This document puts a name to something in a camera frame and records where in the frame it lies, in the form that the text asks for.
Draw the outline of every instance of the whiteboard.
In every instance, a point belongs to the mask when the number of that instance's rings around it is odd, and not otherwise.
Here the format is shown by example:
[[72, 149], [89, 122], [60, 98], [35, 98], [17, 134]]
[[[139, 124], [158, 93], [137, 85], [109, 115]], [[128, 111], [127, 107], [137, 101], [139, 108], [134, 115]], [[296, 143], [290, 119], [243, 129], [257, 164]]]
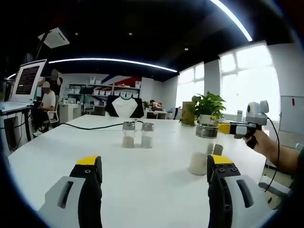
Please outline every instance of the whiteboard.
[[279, 131], [304, 135], [303, 96], [281, 96], [281, 118]]

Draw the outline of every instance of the glass jar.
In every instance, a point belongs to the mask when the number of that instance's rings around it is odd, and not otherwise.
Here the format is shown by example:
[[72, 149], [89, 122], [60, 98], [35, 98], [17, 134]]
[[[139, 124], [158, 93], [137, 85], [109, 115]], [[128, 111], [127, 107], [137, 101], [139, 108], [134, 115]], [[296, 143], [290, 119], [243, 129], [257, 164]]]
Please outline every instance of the glass jar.
[[142, 143], [141, 147], [145, 149], [152, 148], [154, 124], [143, 123], [142, 125]]
[[123, 123], [123, 148], [134, 148], [135, 122]]

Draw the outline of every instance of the plant pot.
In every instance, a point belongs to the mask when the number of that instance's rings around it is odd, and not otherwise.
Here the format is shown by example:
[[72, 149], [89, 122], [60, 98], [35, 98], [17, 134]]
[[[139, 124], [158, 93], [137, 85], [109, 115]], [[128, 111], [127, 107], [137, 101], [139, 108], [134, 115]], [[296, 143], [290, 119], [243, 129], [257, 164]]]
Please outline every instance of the plant pot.
[[213, 124], [213, 120], [211, 119], [211, 115], [200, 115], [199, 123], [200, 124]]

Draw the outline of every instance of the man in white shirt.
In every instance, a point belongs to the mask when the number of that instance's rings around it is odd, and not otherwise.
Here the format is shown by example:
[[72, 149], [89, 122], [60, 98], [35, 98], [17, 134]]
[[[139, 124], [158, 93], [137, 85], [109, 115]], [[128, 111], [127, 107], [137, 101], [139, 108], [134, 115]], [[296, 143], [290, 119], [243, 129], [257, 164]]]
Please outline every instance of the man in white shirt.
[[35, 130], [41, 127], [45, 120], [48, 120], [47, 111], [54, 111], [56, 105], [56, 96], [54, 91], [50, 89], [49, 82], [45, 82], [42, 85], [42, 90], [44, 92], [41, 105], [38, 109], [32, 110], [33, 124]]

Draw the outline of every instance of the human hand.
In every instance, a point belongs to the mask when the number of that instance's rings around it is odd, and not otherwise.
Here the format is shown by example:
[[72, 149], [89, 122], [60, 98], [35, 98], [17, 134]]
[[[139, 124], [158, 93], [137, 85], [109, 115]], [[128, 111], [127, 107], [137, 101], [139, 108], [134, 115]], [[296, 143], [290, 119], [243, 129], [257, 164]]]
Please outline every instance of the human hand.
[[[258, 153], [261, 153], [265, 155], [268, 151], [271, 151], [273, 146], [274, 146], [274, 141], [272, 141], [269, 136], [261, 131], [261, 130], [256, 130], [256, 132], [253, 134], [256, 137], [256, 145], [254, 147], [254, 150]], [[245, 140], [245, 143], [247, 144], [248, 141], [251, 140], [252, 137], [249, 138], [243, 138]]]

